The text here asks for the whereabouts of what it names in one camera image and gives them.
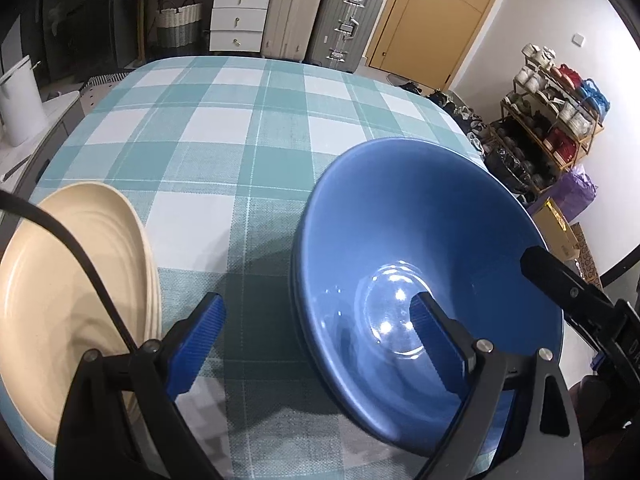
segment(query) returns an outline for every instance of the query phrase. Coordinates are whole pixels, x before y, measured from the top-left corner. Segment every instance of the door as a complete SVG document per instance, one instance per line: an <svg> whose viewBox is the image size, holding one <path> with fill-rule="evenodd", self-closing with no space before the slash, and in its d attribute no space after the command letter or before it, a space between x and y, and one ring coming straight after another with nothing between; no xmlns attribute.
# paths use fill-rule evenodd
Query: door
<svg viewBox="0 0 640 480"><path fill-rule="evenodd" d="M442 88L492 0L396 0L371 66Z"/></svg>

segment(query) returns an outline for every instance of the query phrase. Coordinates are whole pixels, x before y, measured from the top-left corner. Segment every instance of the door frame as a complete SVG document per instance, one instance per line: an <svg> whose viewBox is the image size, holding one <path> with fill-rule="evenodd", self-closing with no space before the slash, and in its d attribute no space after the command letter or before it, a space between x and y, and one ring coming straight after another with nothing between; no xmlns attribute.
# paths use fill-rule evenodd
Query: door frame
<svg viewBox="0 0 640 480"><path fill-rule="evenodd" d="M373 35L371 37L371 41L369 41L369 46L367 47L367 52L366 52L367 66L379 69L379 67L377 66L372 66L371 62L373 60L373 55L375 54L375 51L379 46L380 39L382 38L382 33L386 27L397 27L398 23L400 22L400 19L402 18L402 16L400 16L400 18L398 18L397 20L393 20L392 22L390 21L391 12L394 8L394 5L396 4L396 1L397 0L386 0L385 2L385 6L383 7L382 13L380 14L380 19L378 20L376 28L373 31ZM464 62L466 56L471 50L471 47L476 41L476 38L478 37L478 34L480 33L480 30L482 29L484 22L489 16L489 13L494 8L495 1L496 0L489 0L489 3L487 4L486 9L484 10L484 13L480 17L480 21L478 22L478 25L476 26L473 33L471 34L471 37L469 38L468 43L465 45L462 51L462 54L460 54L460 58L458 59L458 62L455 64L453 71L449 76L449 79L447 80L445 85L441 88L441 90L448 90L451 83L455 81L456 75L458 74L460 67L462 66L462 63Z"/></svg>

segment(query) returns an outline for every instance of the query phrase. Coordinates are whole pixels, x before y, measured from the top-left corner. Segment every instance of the light switch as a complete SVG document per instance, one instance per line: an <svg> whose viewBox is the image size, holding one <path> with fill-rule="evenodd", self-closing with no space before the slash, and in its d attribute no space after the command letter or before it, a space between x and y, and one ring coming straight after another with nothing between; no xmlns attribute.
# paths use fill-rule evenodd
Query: light switch
<svg viewBox="0 0 640 480"><path fill-rule="evenodd" d="M574 34L574 37L573 37L572 41L573 41L577 46L583 46L583 45L584 45L585 38L584 38L584 36L583 36L583 35L581 35L581 34Z"/></svg>

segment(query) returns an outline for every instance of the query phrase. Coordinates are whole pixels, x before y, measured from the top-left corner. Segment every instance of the blue gripper pad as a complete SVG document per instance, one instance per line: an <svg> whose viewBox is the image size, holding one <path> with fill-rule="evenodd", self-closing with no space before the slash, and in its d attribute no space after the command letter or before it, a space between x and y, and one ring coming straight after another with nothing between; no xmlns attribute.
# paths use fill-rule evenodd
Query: blue gripper pad
<svg viewBox="0 0 640 480"><path fill-rule="evenodd" d="M207 294L191 316L181 322L191 324L174 353L167 360L166 392L171 400L188 392L211 351L222 326L226 309L219 294Z"/></svg>
<svg viewBox="0 0 640 480"><path fill-rule="evenodd" d="M414 330L420 338L424 349L427 351L434 368L436 369L440 380L444 384L447 391L457 394L464 399L468 394L469 387L467 380L468 365L465 357L455 345L455 343L447 336L447 332L443 327L446 322L448 328L457 329L463 332L463 339L468 342L469 349L472 350L472 339L466 336L466 330L457 321L449 319L441 310L433 297L430 297L429 303L434 304L434 308L438 309L438 313L432 310L432 307L426 303L420 294L416 294L409 307L409 316ZM475 359L472 360L472 366L475 365Z"/></svg>

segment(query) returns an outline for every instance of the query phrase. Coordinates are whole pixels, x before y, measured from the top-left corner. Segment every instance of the checkered tablecloth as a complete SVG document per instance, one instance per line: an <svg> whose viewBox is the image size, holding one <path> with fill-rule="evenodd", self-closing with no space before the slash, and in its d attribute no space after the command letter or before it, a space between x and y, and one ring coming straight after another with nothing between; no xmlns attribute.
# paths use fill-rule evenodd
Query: checkered tablecloth
<svg viewBox="0 0 640 480"><path fill-rule="evenodd" d="M446 113L401 89L284 61L167 59L119 83L33 193L39 202L100 180L128 197L159 267L164 332L205 292L223 295L223 335L177 404L226 478L403 480L424 464L338 412L289 310L292 236L315 181L351 146L388 136L427 139L481 164ZM4 418L50 476L53 449L0 390Z"/></svg>

